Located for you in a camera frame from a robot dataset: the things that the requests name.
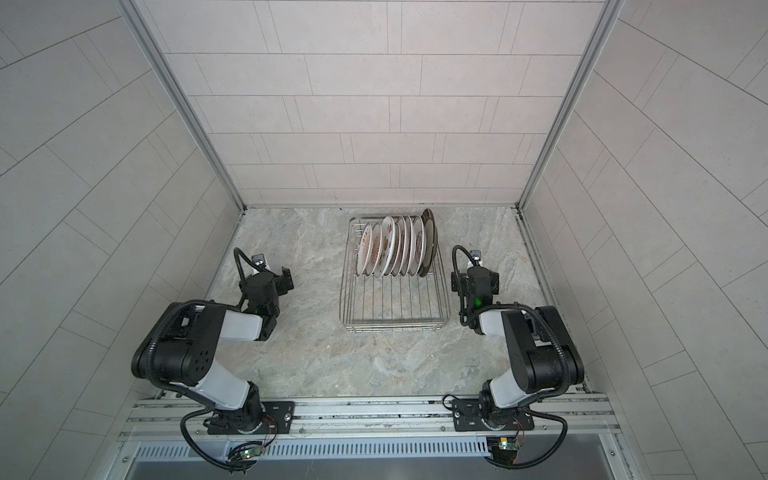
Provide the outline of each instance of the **black cable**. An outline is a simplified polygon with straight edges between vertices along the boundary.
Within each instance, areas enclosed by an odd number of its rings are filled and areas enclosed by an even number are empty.
[[[486,462],[490,463],[495,467],[505,468],[507,470],[519,470],[521,468],[530,468],[542,463],[544,460],[551,457],[560,448],[560,445],[563,444],[563,441],[565,440],[565,434],[568,433],[568,422],[566,422],[564,418],[557,415],[552,415],[549,413],[534,412],[528,407],[525,407],[521,410],[525,413],[528,413],[531,416],[538,417],[540,419],[555,420],[556,422],[560,422],[563,425],[563,429],[560,431],[560,435],[558,435],[558,439],[554,441],[554,444],[552,444],[552,446],[549,447],[549,450],[544,452],[543,455],[540,455],[539,457],[534,458],[533,460],[529,460],[528,462],[513,463],[511,465],[506,465],[504,463],[497,462],[492,458],[483,457],[485,458]]]
[[[451,261],[453,262],[453,274],[456,277],[456,289],[458,290],[458,322],[462,324],[462,326],[467,326],[469,324],[469,320],[464,320],[466,317],[466,312],[464,311],[464,292],[462,292],[462,279],[460,276],[458,276],[458,264],[456,263],[456,250],[461,250],[464,252],[464,254],[469,258],[469,261],[472,262],[472,265],[477,265],[477,260],[472,258],[472,255],[469,254],[467,249],[462,247],[461,245],[454,245],[453,251],[451,252]]]

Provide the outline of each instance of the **side wall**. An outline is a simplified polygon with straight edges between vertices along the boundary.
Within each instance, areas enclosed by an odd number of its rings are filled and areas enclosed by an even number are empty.
[[[766,20],[628,0],[525,208],[646,478],[768,472]]]
[[[0,477],[86,475],[237,216],[111,1],[2,3]]]

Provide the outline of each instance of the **gray stone surface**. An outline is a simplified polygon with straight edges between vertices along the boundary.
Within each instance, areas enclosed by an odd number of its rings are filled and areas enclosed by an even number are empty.
[[[477,393],[509,367],[503,339],[458,323],[458,296],[441,329],[350,332],[339,320],[339,289],[349,219],[364,214],[420,214],[419,208],[251,209],[234,246],[264,253],[270,268],[290,268],[296,288],[280,297],[280,317],[266,342],[222,340],[216,357],[259,386],[262,396],[396,396]],[[508,207],[437,207],[440,250],[449,279],[451,249],[480,249],[501,277],[497,301],[544,300],[514,212]],[[466,259],[459,257],[463,270]],[[228,257],[211,298],[237,303],[237,270]]]

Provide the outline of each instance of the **mounting plate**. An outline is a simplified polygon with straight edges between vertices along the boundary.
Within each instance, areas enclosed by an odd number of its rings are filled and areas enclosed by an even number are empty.
[[[453,410],[453,427],[457,432],[497,432],[506,430],[517,430],[517,422],[509,422],[500,429],[491,429],[482,421],[480,412],[480,402],[477,399],[453,399],[451,401]],[[523,430],[533,430],[533,418],[526,414],[515,417]]]

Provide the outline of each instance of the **stainless steel rack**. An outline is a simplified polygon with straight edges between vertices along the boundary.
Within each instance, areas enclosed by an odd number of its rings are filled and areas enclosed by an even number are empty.
[[[339,317],[349,330],[438,329],[448,322],[448,291],[442,256],[437,253],[426,276],[356,274],[357,249],[366,223],[382,222],[385,217],[354,217],[344,256]]]

